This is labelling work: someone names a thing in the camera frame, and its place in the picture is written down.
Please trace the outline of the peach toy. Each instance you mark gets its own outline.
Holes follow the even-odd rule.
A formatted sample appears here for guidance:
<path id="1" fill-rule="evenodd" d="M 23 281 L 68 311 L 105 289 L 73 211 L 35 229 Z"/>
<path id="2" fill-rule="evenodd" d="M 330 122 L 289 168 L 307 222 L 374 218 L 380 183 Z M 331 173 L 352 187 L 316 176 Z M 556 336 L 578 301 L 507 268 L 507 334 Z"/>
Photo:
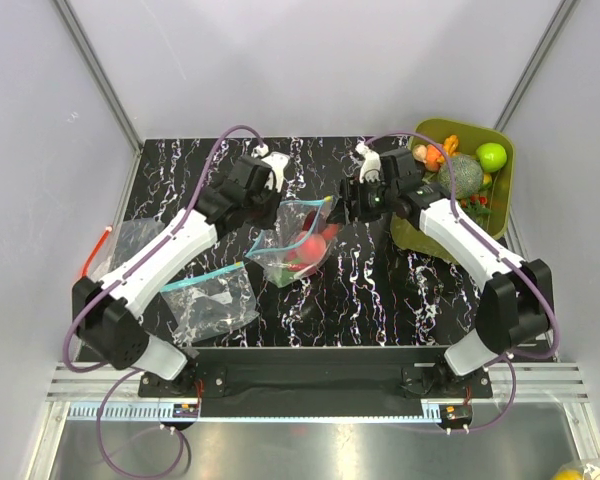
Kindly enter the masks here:
<path id="1" fill-rule="evenodd" d="M 339 233 L 340 226 L 338 224 L 327 224 L 320 232 L 320 235 L 326 242 L 332 241 Z"/>
<path id="2" fill-rule="evenodd" d="M 304 263 L 313 264 L 322 260 L 326 254 L 327 243 L 322 235 L 310 234 L 296 248 L 297 257 Z"/>

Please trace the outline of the dark red plum toy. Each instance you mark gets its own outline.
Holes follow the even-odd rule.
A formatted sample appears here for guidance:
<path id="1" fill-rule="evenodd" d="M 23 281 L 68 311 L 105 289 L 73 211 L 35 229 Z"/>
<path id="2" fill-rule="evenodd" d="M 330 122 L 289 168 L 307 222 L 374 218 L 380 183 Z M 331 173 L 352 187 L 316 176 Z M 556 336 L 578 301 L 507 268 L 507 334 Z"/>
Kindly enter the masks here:
<path id="1" fill-rule="evenodd" d="M 310 232 L 315 230 L 320 224 L 320 215 L 317 210 L 310 211 L 305 217 L 302 230 Z"/>

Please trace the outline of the clear bag teal zipper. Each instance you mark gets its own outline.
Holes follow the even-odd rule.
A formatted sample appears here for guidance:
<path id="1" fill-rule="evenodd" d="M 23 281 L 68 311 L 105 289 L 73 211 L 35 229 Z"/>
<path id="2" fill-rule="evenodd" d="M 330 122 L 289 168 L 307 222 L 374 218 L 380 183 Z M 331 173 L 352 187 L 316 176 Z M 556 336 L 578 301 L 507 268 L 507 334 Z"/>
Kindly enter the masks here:
<path id="1" fill-rule="evenodd" d="M 263 230 L 246 254 L 246 258 L 259 265 L 265 279 L 278 288 L 286 287 L 296 281 L 281 281 L 276 278 L 277 267 L 282 263 L 288 251 L 295 250 L 310 234 L 320 234 L 327 225 L 326 218 L 334 204 L 334 198 L 327 196 L 319 200 L 284 200 L 277 211 L 277 221 L 271 230 Z M 310 211 L 317 210 L 320 215 L 319 226 L 310 232 L 302 230 L 305 217 Z M 324 263 L 334 239 L 327 243 L 326 254 L 317 264 Z"/>

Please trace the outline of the red dragon fruit toy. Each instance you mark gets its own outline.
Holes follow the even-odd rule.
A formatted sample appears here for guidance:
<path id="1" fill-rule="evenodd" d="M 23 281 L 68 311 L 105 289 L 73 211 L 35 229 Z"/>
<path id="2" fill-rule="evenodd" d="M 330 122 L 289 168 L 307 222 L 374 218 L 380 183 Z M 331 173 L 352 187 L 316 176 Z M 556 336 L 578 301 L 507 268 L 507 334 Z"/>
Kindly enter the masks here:
<path id="1" fill-rule="evenodd" d="M 300 259 L 295 250 L 288 251 L 277 267 L 276 278 L 281 281 L 295 281 L 311 276 L 318 270 L 317 263 L 307 263 Z"/>

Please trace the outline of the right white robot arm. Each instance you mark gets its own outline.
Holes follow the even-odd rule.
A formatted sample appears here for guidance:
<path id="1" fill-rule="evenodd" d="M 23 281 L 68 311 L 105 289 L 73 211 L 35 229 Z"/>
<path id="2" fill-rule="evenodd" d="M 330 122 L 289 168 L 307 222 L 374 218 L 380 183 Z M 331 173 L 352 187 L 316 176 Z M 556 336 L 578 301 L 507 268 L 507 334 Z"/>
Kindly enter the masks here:
<path id="1" fill-rule="evenodd" d="M 440 244 L 480 290 L 473 329 L 446 349 L 433 374 L 440 393 L 456 396 L 475 371 L 551 329 L 551 271 L 543 261 L 526 261 L 503 247 L 447 188 L 425 182 L 409 150 L 379 154 L 360 142 L 356 152 L 362 165 L 341 181 L 329 222 L 368 223 L 393 213 Z"/>

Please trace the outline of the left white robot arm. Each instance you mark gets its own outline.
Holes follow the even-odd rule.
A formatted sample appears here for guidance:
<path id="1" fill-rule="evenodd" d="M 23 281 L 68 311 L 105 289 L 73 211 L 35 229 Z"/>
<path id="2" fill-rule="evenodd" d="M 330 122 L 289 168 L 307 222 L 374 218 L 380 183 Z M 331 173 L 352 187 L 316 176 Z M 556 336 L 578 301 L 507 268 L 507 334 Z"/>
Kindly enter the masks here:
<path id="1" fill-rule="evenodd" d="M 228 174 L 198 189 L 188 207 L 133 257 L 99 280 L 79 279 L 72 288 L 68 335 L 104 365 L 150 372 L 173 395 L 188 394 L 196 382 L 194 360 L 149 333 L 140 318 L 180 270 L 225 235 L 245 224 L 275 225 L 288 163 L 288 155 L 279 152 L 239 157 Z"/>

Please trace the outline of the clear bag on stack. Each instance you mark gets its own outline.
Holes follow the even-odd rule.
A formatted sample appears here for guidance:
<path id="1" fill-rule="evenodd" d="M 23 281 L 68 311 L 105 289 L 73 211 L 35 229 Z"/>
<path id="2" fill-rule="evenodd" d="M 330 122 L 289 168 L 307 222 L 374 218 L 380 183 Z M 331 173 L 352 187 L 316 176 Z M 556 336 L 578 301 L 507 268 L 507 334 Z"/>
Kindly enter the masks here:
<path id="1" fill-rule="evenodd" d="M 258 317 L 243 262 L 166 285 L 161 296 L 175 318 L 174 343 L 189 347 L 245 327 Z"/>

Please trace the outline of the clear bag orange zipper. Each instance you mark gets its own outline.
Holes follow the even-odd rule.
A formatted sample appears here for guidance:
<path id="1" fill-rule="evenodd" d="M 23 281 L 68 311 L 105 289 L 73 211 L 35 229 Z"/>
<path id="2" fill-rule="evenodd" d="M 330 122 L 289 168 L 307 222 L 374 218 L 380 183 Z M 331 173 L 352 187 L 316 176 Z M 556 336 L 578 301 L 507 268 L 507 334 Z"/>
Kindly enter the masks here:
<path id="1" fill-rule="evenodd" d="M 148 245 L 165 224 L 153 218 L 123 221 L 107 226 L 83 264 L 80 278 L 94 281 L 115 270 Z"/>

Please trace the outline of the black marbled table mat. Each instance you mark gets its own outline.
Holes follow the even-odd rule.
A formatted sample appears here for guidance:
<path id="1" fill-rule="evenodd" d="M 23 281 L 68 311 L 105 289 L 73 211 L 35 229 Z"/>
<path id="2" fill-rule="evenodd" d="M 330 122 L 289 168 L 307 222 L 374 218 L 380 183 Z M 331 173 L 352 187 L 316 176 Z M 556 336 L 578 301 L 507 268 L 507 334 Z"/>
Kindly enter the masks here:
<path id="1" fill-rule="evenodd" d="M 291 155 L 284 198 L 338 193 L 357 170 L 357 137 L 271 138 Z M 124 220 L 168 224 L 186 206 L 214 139 L 145 141 Z M 473 327 L 479 291 L 459 266 L 410 250 L 390 236 L 390 216 L 343 228 L 320 270 L 283 289 L 244 255 L 259 231 L 245 226 L 199 255 L 173 281 L 245 262 L 259 317 L 246 327 L 197 343 L 204 347 L 348 347 L 446 345 Z"/>

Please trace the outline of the olive green plastic bin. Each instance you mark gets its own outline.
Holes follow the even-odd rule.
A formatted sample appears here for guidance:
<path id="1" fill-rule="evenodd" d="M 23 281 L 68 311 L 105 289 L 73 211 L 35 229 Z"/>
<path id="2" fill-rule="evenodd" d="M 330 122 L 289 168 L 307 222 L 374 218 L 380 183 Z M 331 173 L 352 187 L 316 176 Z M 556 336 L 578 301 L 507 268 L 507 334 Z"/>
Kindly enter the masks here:
<path id="1" fill-rule="evenodd" d="M 482 206 L 467 209 L 469 217 L 485 232 L 495 240 L 502 238 L 509 220 L 515 170 L 513 143 L 496 130 L 445 118 L 423 120 L 416 127 L 416 132 L 438 143 L 442 143 L 450 135 L 456 135 L 459 137 L 458 151 L 467 155 L 474 155 L 476 149 L 484 143 L 497 143 L 503 146 L 507 152 L 507 163 L 498 172 L 491 174 L 491 184 L 480 193 Z M 453 256 L 439 243 L 414 229 L 406 220 L 393 216 L 390 222 L 390 234 L 394 244 L 401 250 L 415 251 L 457 264 Z"/>

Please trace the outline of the green cantaloupe melon toy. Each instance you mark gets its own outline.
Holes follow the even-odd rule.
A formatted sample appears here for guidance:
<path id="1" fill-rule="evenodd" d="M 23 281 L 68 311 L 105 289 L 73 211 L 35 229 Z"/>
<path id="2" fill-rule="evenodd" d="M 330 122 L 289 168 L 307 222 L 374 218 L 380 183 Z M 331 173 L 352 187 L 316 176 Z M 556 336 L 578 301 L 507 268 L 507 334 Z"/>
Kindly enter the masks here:
<path id="1" fill-rule="evenodd" d="M 476 159 L 466 154 L 459 154 L 451 158 L 451 165 L 457 200 L 471 197 L 482 189 L 484 172 Z M 444 163 L 437 174 L 437 182 L 448 191 L 451 191 L 452 173 L 449 166 Z"/>

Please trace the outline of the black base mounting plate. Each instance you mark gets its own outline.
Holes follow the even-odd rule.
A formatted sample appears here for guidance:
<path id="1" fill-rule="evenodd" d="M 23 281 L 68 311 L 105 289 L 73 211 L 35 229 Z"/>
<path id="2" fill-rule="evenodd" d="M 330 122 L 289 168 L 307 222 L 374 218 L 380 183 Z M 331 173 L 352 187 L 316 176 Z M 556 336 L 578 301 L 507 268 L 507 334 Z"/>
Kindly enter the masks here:
<path id="1" fill-rule="evenodd" d="M 192 378 L 204 398 L 222 398 L 257 388 L 363 390 L 426 398 L 488 399 L 484 370 L 453 379 L 442 370 L 444 349 L 398 347 L 201 348 Z"/>

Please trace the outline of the green apple toy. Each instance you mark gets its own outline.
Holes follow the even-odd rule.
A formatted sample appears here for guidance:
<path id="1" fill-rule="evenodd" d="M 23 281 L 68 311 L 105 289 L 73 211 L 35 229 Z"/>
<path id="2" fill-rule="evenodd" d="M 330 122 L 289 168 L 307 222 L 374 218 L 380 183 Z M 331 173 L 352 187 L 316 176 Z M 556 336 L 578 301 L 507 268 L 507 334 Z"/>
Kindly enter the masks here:
<path id="1" fill-rule="evenodd" d="M 493 173 L 500 170 L 508 160 L 505 148 L 494 142 L 480 145 L 476 149 L 476 156 L 484 172 Z"/>

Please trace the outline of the yellow lemon toy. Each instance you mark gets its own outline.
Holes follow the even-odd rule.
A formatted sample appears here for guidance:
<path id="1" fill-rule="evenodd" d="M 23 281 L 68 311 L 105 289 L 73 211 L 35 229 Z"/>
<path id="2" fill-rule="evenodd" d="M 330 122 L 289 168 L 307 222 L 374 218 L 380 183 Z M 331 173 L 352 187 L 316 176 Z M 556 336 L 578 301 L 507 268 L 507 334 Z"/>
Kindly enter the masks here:
<path id="1" fill-rule="evenodd" d="M 561 468 L 551 480 L 584 480 L 584 474 L 580 469 Z"/>

